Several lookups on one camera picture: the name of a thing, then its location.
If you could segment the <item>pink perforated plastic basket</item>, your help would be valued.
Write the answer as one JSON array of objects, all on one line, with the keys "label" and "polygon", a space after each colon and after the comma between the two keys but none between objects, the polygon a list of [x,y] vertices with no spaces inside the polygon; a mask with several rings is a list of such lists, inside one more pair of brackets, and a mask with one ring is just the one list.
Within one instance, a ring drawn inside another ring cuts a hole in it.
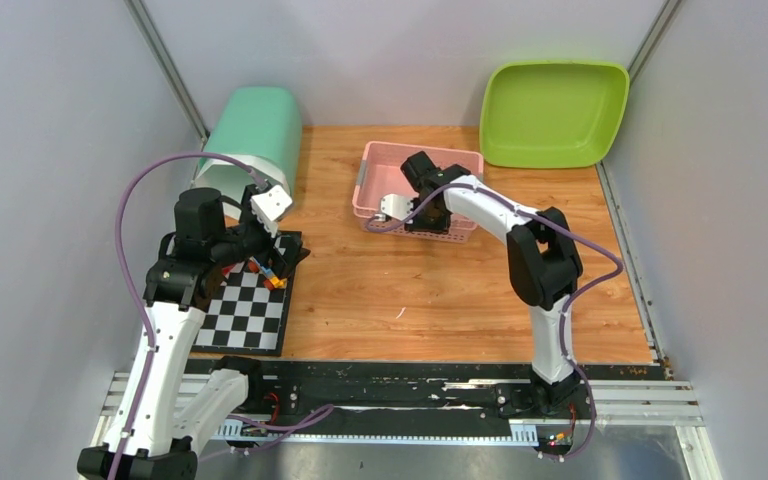
[{"label": "pink perforated plastic basket", "polygon": [[353,213],[363,230],[368,227],[367,221],[379,214],[380,202],[385,195],[417,196],[404,177],[401,165],[419,151],[426,152],[440,168],[458,164],[483,180],[484,157],[478,152],[370,141],[364,150],[352,196]]}]

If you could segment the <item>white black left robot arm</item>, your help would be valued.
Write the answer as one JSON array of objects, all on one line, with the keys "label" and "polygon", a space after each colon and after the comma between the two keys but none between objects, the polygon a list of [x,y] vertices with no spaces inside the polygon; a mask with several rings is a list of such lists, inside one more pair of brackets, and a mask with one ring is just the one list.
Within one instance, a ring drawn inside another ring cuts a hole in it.
[{"label": "white black left robot arm", "polygon": [[232,411],[253,413],[264,405],[259,362],[226,356],[196,396],[175,409],[191,348],[226,272],[261,263],[284,280],[308,256],[299,236],[279,229],[292,204],[280,184],[250,184],[238,200],[209,187],[179,195],[175,228],[162,238],[137,298],[140,350],[104,439],[79,454],[81,476],[192,479],[200,453]]}]

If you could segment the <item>large lime green tub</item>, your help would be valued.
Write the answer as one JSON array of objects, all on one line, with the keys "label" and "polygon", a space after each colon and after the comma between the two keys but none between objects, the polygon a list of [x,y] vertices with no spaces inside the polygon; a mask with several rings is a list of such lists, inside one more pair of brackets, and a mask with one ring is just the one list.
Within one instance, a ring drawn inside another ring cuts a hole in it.
[{"label": "large lime green tub", "polygon": [[624,118],[630,75],[617,63],[521,61],[484,91],[479,147],[498,167],[576,169],[601,162]]}]

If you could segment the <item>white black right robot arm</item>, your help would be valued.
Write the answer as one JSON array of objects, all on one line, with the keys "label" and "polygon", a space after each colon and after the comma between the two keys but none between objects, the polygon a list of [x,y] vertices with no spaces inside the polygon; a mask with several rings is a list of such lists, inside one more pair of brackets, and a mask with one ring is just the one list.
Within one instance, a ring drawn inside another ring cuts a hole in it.
[{"label": "white black right robot arm", "polygon": [[401,172],[416,193],[396,216],[406,231],[446,234],[458,214],[504,244],[510,284],[528,306],[535,342],[524,404],[544,417],[558,416],[581,380],[574,368],[569,303],[583,265],[564,214],[518,204],[461,165],[436,166],[424,151],[409,156]]}]

